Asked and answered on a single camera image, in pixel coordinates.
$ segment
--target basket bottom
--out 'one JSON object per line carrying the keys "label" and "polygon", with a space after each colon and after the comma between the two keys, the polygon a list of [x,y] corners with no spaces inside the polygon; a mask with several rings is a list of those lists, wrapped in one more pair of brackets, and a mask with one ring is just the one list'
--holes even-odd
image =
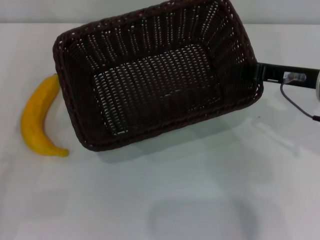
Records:
{"label": "basket bottom", "polygon": [[188,44],[93,74],[101,117],[111,135],[183,121],[221,100],[207,50]]}

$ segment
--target white table surface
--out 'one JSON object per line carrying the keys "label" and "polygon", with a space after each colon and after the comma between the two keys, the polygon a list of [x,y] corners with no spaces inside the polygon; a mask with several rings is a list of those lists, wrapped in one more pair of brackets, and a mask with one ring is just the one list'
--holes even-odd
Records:
{"label": "white table surface", "polygon": [[[320,123],[265,83],[251,107],[120,149],[78,142],[61,95],[45,129],[68,158],[19,131],[55,72],[56,37],[80,24],[0,24],[0,240],[319,240]],[[260,62],[320,69],[320,25],[246,25]],[[320,114],[313,89],[285,92]]]}

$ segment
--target black cable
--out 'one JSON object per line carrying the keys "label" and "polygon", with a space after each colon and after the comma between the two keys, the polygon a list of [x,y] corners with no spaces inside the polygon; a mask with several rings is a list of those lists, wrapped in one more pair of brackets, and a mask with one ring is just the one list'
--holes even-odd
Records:
{"label": "black cable", "polygon": [[297,109],[299,109],[304,115],[306,115],[307,117],[320,122],[320,116],[312,116],[309,113],[307,113],[305,110],[303,110],[301,107],[299,107],[294,101],[292,101],[284,92],[284,84],[281,83],[280,85],[280,91],[282,93],[282,95],[285,97],[285,99],[287,99],[293,106],[295,106]]}
{"label": "black cable", "polygon": [[307,113],[305,110],[303,110],[301,107],[299,107],[294,101],[292,101],[284,92],[284,84],[281,83],[281,86],[280,86],[280,91],[282,93],[282,95],[293,105],[295,106],[297,109],[299,109],[304,115],[308,116],[309,118],[312,119],[312,115],[310,115],[309,113]]}

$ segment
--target brown wicker basket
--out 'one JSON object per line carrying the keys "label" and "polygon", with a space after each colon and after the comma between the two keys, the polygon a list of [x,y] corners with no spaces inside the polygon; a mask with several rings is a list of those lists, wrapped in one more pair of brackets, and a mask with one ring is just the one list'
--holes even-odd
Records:
{"label": "brown wicker basket", "polygon": [[89,150],[119,148],[256,102],[263,84],[229,0],[172,0],[61,34],[56,71]]}

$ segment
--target wicker basket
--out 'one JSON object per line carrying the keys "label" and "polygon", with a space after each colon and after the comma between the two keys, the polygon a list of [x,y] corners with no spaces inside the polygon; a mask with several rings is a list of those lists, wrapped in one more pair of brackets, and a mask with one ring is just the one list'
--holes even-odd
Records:
{"label": "wicker basket", "polygon": [[105,151],[256,102],[263,84],[228,0],[172,0],[61,34],[56,71],[72,125]]}

